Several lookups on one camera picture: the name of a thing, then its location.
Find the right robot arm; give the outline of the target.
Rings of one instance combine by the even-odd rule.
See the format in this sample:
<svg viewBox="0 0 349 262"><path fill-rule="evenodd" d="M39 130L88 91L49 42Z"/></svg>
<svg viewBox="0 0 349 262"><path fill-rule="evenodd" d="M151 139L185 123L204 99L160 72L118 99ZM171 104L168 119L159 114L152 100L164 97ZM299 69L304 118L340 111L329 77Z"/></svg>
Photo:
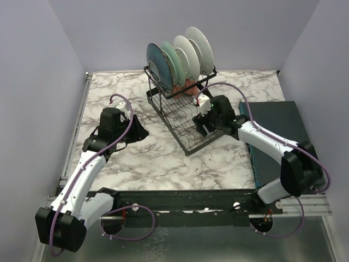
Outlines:
<svg viewBox="0 0 349 262"><path fill-rule="evenodd" d="M313 145L298 143L263 129L245 115L235 114L229 99L219 95L199 95L193 100L198 114L192 120L204 137L216 130L245 142L269 155L280 165L280 176L260 186L251 208L258 214L269 210L272 202L284 197L299 197L323 178Z"/></svg>

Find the light blue floral plate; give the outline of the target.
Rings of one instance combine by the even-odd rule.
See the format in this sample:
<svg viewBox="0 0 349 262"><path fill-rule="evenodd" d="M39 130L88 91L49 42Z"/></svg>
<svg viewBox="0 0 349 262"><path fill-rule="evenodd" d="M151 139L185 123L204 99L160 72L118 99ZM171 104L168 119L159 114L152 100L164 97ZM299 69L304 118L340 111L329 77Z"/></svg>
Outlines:
<svg viewBox="0 0 349 262"><path fill-rule="evenodd" d="M161 43L160 49L165 54L166 59L169 61L174 85L183 87L185 85L185 74L182 63L179 60L176 51L167 41L163 41Z"/></svg>

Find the black wire dish rack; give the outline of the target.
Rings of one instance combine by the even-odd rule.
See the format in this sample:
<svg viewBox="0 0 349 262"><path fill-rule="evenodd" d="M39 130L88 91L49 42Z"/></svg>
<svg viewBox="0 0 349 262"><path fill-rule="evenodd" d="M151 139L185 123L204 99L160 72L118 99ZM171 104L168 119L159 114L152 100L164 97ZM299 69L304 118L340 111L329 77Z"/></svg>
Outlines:
<svg viewBox="0 0 349 262"><path fill-rule="evenodd" d="M193 97L184 94L183 91L173 94L163 92L151 75L149 66L145 66L143 70L149 84L149 90L146 92L147 100L186 156L196 153L223 136L219 130L206 137L202 136L192 121L192 118L198 114L197 107L193 105Z"/></svg>

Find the white plate lettered rim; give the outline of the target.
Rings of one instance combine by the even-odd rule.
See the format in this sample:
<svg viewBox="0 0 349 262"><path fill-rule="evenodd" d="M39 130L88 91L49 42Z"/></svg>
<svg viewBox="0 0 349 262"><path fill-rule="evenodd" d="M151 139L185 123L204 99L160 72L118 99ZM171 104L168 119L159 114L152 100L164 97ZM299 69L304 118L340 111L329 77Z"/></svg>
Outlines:
<svg viewBox="0 0 349 262"><path fill-rule="evenodd" d="M173 48L183 66L186 79L197 80L200 75L200 64L190 41L186 37L178 35L173 41Z"/></svg>

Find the plain pink mug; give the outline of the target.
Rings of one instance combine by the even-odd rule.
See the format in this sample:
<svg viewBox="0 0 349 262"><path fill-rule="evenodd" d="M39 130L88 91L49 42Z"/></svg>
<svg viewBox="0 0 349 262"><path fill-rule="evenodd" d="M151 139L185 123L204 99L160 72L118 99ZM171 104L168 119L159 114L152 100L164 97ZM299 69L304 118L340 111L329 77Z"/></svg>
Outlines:
<svg viewBox="0 0 349 262"><path fill-rule="evenodd" d="M193 84L195 84L194 80L187 80L185 82L185 86L184 87L187 88L187 87L189 87L189 86L191 86ZM197 86L193 86L192 88L184 91L184 93L187 94L187 95L197 96L198 93L199 93L199 90L198 90Z"/></svg>

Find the red plate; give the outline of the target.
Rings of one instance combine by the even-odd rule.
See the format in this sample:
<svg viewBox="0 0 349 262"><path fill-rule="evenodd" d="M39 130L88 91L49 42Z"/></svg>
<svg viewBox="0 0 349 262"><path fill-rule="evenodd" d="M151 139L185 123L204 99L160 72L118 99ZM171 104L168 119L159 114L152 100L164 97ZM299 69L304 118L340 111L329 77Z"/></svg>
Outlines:
<svg viewBox="0 0 349 262"><path fill-rule="evenodd" d="M203 75L211 74L214 69L214 56L206 36L198 28L190 26L185 31L185 37L197 53L200 73Z"/></svg>

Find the pink printed coffee mug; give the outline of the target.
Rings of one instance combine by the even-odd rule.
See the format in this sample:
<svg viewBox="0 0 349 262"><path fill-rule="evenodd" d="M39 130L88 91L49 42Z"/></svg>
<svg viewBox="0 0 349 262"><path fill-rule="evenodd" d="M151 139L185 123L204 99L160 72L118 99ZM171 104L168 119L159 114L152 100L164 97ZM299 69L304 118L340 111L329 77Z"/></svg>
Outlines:
<svg viewBox="0 0 349 262"><path fill-rule="evenodd" d="M178 99L183 94L183 89L184 87L181 87L179 85L174 86L172 89L172 93L175 94L173 98Z"/></svg>

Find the blue ceramic plate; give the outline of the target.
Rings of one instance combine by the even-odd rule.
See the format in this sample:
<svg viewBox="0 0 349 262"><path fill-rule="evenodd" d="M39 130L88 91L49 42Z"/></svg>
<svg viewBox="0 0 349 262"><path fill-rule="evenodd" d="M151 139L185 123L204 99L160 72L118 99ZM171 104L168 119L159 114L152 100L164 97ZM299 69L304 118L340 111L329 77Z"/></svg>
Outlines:
<svg viewBox="0 0 349 262"><path fill-rule="evenodd" d="M149 43L146 58L149 70L156 83L164 92L171 93L173 89L172 74L161 49L156 44Z"/></svg>

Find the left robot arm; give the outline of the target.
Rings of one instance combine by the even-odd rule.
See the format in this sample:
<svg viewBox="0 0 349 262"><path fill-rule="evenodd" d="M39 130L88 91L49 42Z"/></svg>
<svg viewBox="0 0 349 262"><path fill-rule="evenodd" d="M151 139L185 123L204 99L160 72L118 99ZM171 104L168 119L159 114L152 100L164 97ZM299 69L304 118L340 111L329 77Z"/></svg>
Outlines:
<svg viewBox="0 0 349 262"><path fill-rule="evenodd" d="M118 143L128 145L148 135L132 108L123 104L104 108L99 125L83 143L79 163L68 182L49 207L41 207L35 214L40 242L76 252L100 216L116 215L121 202L115 190L100 189L91 200L87 195L96 176L118 151Z"/></svg>

